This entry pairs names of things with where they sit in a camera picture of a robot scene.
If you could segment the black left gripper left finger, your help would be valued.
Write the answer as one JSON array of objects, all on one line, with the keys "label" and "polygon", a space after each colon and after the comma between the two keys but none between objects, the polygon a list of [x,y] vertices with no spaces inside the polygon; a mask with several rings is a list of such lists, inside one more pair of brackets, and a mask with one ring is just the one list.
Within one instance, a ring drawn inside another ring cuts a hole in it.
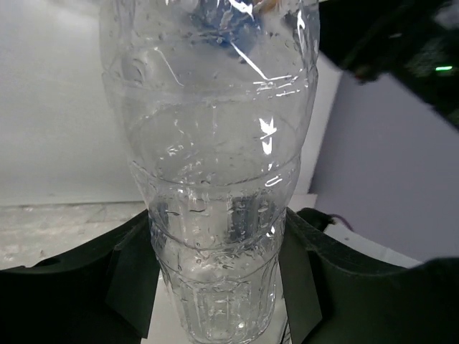
[{"label": "black left gripper left finger", "polygon": [[159,265],[147,211],[32,267],[1,271],[2,343],[140,343]]}]

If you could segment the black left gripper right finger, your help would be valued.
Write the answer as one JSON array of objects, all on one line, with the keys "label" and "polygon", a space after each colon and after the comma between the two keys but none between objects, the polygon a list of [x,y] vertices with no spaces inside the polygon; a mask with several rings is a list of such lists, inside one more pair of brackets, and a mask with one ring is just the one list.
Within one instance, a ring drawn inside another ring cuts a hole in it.
[{"label": "black left gripper right finger", "polygon": [[458,259],[406,268],[328,236],[328,216],[287,210],[279,264],[293,343],[456,343]]}]

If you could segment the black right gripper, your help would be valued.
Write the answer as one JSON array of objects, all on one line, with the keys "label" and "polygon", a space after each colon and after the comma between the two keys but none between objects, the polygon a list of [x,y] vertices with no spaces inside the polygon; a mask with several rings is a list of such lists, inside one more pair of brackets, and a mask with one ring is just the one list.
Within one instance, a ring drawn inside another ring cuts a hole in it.
[{"label": "black right gripper", "polygon": [[361,83],[388,74],[458,127],[457,1],[322,1],[320,51]]}]

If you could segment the clear bottle blue-white cap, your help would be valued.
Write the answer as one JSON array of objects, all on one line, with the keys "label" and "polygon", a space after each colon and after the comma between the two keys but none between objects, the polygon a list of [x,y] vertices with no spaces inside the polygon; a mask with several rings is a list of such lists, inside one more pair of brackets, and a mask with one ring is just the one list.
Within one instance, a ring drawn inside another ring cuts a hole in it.
[{"label": "clear bottle blue-white cap", "polygon": [[104,1],[108,103],[193,343],[250,343],[275,307],[316,96],[317,1]]}]

